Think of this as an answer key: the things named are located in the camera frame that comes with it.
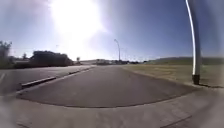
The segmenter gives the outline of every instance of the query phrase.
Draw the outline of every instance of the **sky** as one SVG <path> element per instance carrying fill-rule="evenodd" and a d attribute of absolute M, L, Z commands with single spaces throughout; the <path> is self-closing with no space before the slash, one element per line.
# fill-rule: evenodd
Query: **sky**
<path fill-rule="evenodd" d="M 197 0 L 203 56 L 220 56 L 224 1 Z M 71 59 L 123 60 L 192 56 L 185 0 L 0 0 L 0 40 L 10 54 L 35 50 L 66 53 Z"/>

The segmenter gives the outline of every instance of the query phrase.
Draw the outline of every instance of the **street light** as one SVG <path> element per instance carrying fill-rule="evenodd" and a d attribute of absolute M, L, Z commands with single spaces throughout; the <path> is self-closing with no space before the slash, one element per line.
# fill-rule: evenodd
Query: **street light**
<path fill-rule="evenodd" d="M 201 49 L 200 49 L 200 39 L 199 39 L 199 29 L 198 22 L 195 16 L 195 10 L 193 7 L 193 0 L 191 2 L 186 0 L 188 15 L 190 19 L 191 25 L 191 34 L 192 34 L 192 42 L 193 42 L 193 72 L 192 72 L 192 80 L 193 83 L 199 85 L 200 83 L 200 65 L 201 65 Z"/>
<path fill-rule="evenodd" d="M 114 39 L 114 41 L 117 43 L 117 46 L 118 46 L 118 55 L 119 55 L 119 62 L 121 61 L 121 54 L 120 54 L 120 45 L 119 45 L 119 42 Z"/>

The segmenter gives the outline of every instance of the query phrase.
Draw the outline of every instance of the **grass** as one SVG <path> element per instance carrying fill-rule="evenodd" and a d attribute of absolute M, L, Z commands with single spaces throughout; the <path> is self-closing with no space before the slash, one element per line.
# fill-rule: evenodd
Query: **grass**
<path fill-rule="evenodd" d="M 203 65 L 201 67 L 201 84 L 215 87 L 220 85 L 221 65 Z M 123 68 L 136 73 L 192 85 L 191 65 L 125 65 Z"/>

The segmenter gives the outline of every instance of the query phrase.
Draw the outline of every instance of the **road marking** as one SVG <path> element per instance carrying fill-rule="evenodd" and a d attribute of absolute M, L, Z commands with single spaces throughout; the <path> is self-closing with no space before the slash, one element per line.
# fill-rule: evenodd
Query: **road marking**
<path fill-rule="evenodd" d="M 5 73 L 3 73 L 0 77 L 0 84 L 2 83 L 3 79 L 5 78 Z"/>

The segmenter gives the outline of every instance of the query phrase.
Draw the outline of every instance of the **tree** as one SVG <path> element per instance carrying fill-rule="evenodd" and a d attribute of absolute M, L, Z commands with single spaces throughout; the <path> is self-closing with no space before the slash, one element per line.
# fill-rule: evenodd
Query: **tree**
<path fill-rule="evenodd" d="M 12 43 L 0 41 L 0 68 L 9 68 L 12 59 L 9 58 L 9 51 Z"/>
<path fill-rule="evenodd" d="M 80 57 L 77 57 L 77 58 L 76 58 L 76 61 L 79 62 L 79 61 L 80 61 Z"/>
<path fill-rule="evenodd" d="M 7 42 L 0 41 L 0 59 L 4 59 L 8 57 L 11 44 L 12 44 L 11 42 L 7 43 Z"/>
<path fill-rule="evenodd" d="M 26 60 L 27 59 L 26 53 L 23 54 L 23 57 L 22 58 L 23 58 L 23 60 Z"/>

